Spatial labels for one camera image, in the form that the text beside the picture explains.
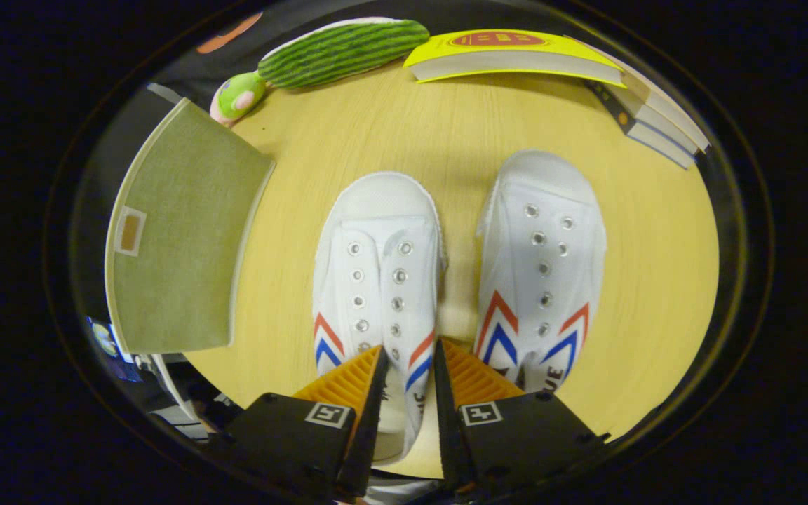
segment metal eyelet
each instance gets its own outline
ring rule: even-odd
[[[541,294],[541,297],[538,297],[538,305],[541,308],[551,308],[553,303],[554,295],[552,295],[549,291],[545,291]]]
[[[404,284],[404,281],[407,280],[407,271],[404,269],[396,269],[391,273],[391,278],[394,279],[395,284]]]

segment canvas shoe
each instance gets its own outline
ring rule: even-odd
[[[474,354],[526,392],[555,391],[600,298],[607,239],[590,183],[555,154],[519,151],[498,173],[477,236]]]
[[[323,376],[376,345],[390,358],[373,461],[406,456],[423,418],[445,268],[436,206],[410,176],[371,173],[345,189],[314,267],[314,348]]]

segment black background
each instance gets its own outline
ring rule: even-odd
[[[0,4],[0,502],[257,501],[174,466],[110,416],[77,380],[42,291],[45,204],[71,136],[131,68],[225,4]],[[734,115],[779,240],[766,322],[728,390],[596,498],[808,502],[808,3],[590,4]]]

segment light wood surface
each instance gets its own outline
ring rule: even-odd
[[[241,267],[231,347],[187,356],[241,406],[316,378],[311,276],[337,195],[375,170],[400,170],[435,198],[450,265],[439,333],[475,338],[478,214],[501,163],[539,148],[592,183],[607,228],[602,295],[558,397],[618,438],[678,383],[715,300],[718,244],[706,188],[630,140],[580,81],[485,74],[416,83],[400,61],[312,90],[272,90],[234,131],[276,159]],[[384,470],[442,477],[435,390],[410,454]]]

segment plush toy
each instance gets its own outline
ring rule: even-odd
[[[400,58],[429,40],[414,20],[366,17],[334,22],[273,49],[255,72],[230,77],[211,100],[211,117],[231,125],[264,96],[267,82],[302,88],[353,76]]]

